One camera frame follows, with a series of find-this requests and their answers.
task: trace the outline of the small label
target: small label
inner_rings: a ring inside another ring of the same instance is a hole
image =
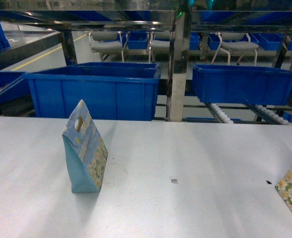
[[[170,177],[170,181],[171,181],[172,183],[178,183],[178,179],[177,179],[177,177]]]

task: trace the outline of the chair leg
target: chair leg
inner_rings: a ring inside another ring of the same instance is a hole
[[[149,48],[148,63],[150,63],[150,58],[151,58],[151,47]]]
[[[230,55],[230,52],[227,51],[227,50],[225,50],[225,49],[223,49],[223,48],[220,48],[220,50],[221,50],[222,52],[225,52],[225,53],[227,54],[227,65],[230,65],[230,61],[231,61],[231,55]]]
[[[211,63],[215,62],[219,50],[220,50],[220,47],[217,48],[216,53],[215,53],[214,58],[212,59]]]
[[[254,66],[256,66],[256,61],[257,61],[257,51],[254,50],[254,53],[255,53],[255,57],[254,57]]]
[[[123,51],[123,48],[121,49],[121,55],[122,55],[122,62],[124,63],[124,51]]]
[[[244,53],[245,53],[245,51],[243,51],[243,53],[241,54],[240,58],[237,60],[236,65],[239,65],[240,64],[240,61],[243,58]]]

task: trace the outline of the light blue paper bag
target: light blue paper bag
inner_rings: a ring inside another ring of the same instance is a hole
[[[62,138],[72,192],[99,192],[108,152],[83,100],[71,113]]]

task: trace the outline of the chair seat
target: chair seat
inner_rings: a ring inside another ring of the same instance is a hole
[[[248,51],[248,50],[256,50],[257,48],[259,48],[259,45],[252,42],[247,42],[247,41],[222,42],[222,48],[227,49],[227,50]]]
[[[170,45],[170,42],[169,41],[158,41],[158,40],[153,40],[151,43],[150,43],[150,47],[153,49],[153,50],[169,50],[169,45]]]
[[[119,41],[94,42],[91,49],[98,52],[121,51],[122,43]]]

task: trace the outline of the floor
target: floor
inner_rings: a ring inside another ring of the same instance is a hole
[[[73,32],[74,47],[77,55],[78,63],[92,62],[92,61],[101,61],[99,54],[92,54],[90,50],[89,40],[87,32]],[[231,63],[235,64],[237,58],[233,58]],[[270,58],[258,58],[258,66],[272,66],[272,60]],[[109,56],[106,61],[121,61],[119,56]],[[128,56],[126,61],[131,62],[147,62],[148,58],[146,56]],[[156,62],[160,64],[162,69],[161,78],[167,78],[168,74],[168,58],[165,57],[156,57]],[[187,79],[192,78],[192,65],[193,64],[210,64],[211,58],[206,60],[191,59],[188,62],[187,67]],[[217,57],[215,64],[226,64],[226,58]],[[253,65],[253,58],[243,58],[241,65]],[[39,53],[33,57],[25,59],[17,64],[14,64],[4,71],[13,70],[13,71],[28,71],[35,72],[40,70],[45,70],[49,68],[63,67],[66,66],[63,51],[61,45],[47,49],[46,51]],[[288,69],[290,62],[287,60],[283,63],[282,68]],[[158,96],[158,104],[166,103],[166,96]],[[185,97],[185,105],[203,105],[197,97]],[[218,104],[219,106],[228,106],[226,104]],[[224,109],[224,112],[232,119],[241,119],[241,120],[254,120],[255,114],[250,110],[227,110]],[[166,107],[156,107],[156,117],[164,118],[166,117]],[[183,118],[212,118],[212,115],[208,109],[198,109],[198,108],[184,108]]]

